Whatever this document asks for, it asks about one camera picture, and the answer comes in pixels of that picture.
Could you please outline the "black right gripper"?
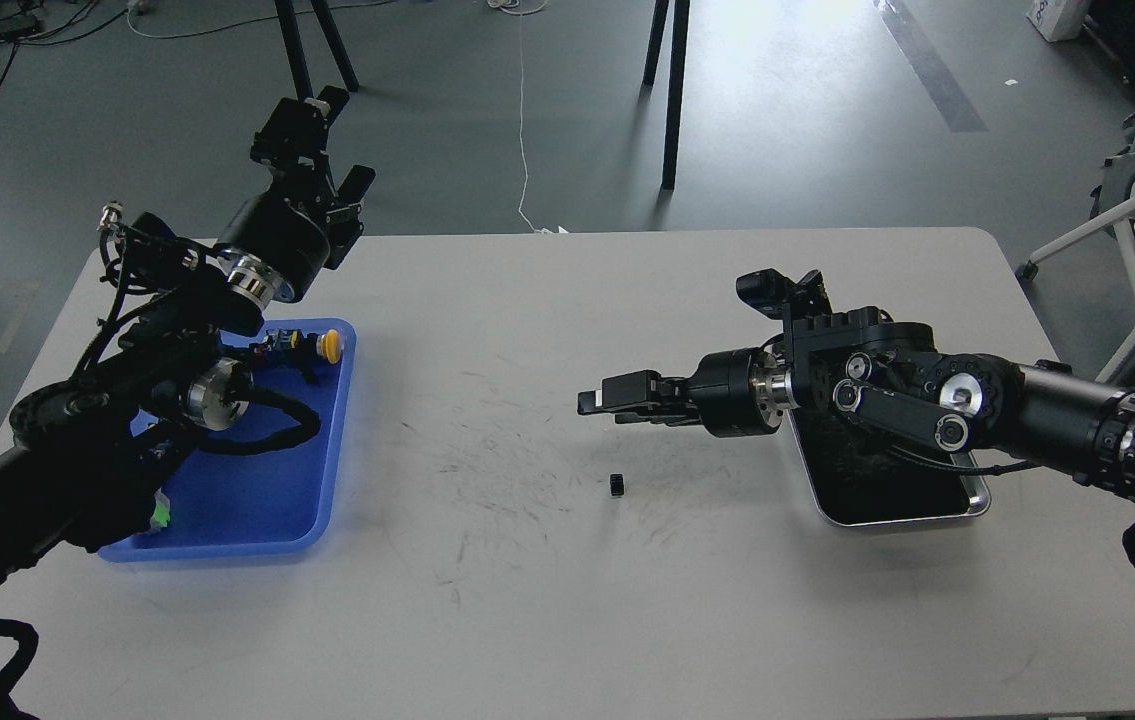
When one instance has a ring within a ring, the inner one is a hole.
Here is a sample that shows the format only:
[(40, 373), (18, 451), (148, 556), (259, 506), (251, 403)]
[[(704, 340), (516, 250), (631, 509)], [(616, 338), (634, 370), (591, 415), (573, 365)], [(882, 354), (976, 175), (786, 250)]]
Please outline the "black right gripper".
[(686, 378), (640, 370), (613, 375), (577, 395), (577, 415), (614, 415), (617, 424), (703, 425), (718, 438), (770, 436), (796, 407), (790, 366), (764, 348), (703, 357), (687, 387)]

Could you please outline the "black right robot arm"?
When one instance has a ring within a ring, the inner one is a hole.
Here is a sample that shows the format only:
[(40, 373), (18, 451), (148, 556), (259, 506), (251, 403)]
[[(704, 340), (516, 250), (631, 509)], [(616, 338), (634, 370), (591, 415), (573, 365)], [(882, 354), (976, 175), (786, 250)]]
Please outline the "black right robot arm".
[[(735, 295), (782, 325), (758, 346), (704, 355), (691, 375), (613, 375), (581, 392), (582, 416), (703, 427), (717, 437), (777, 432), (787, 411), (832, 416), (874, 450), (916, 464), (993, 447), (1135, 503), (1135, 388), (1074, 377), (1066, 365), (942, 354), (924, 323), (875, 305), (836, 313), (818, 270), (741, 275)], [(1123, 533), (1135, 569), (1135, 521)]]

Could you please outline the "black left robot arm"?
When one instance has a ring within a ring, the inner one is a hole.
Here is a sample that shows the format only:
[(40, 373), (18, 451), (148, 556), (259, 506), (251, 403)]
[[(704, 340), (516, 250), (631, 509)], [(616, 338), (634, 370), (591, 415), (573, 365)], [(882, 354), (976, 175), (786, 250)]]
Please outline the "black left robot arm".
[[(12, 407), (0, 455), (0, 585), (60, 543), (95, 552), (152, 530), (163, 486), (190, 457), (253, 457), (297, 447), (321, 429), (297, 397), (257, 383), (264, 366), (306, 379), (338, 363), (338, 333), (264, 330), (274, 302), (296, 304), (361, 237), (375, 170), (331, 178), (328, 137), (344, 87), (284, 97), (250, 156), (271, 174), (212, 245), (154, 214), (99, 221), (102, 282), (114, 304), (67, 379)], [(0, 619), (0, 719), (37, 652), (31, 623)]]

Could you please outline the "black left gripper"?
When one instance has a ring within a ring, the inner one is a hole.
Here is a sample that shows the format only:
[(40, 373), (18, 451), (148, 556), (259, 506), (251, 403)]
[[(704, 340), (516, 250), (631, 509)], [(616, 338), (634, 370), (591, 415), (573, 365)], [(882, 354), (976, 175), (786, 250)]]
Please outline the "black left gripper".
[[(270, 171), (270, 186), (244, 202), (215, 242), (232, 291), (252, 305), (297, 304), (323, 265), (337, 270), (362, 237), (363, 200), (376, 171), (353, 165), (337, 187), (326, 146), (331, 123), (347, 102), (348, 91), (337, 86), (306, 100), (283, 97), (253, 135), (250, 159)], [(301, 206), (330, 206), (326, 237), (283, 196)]]

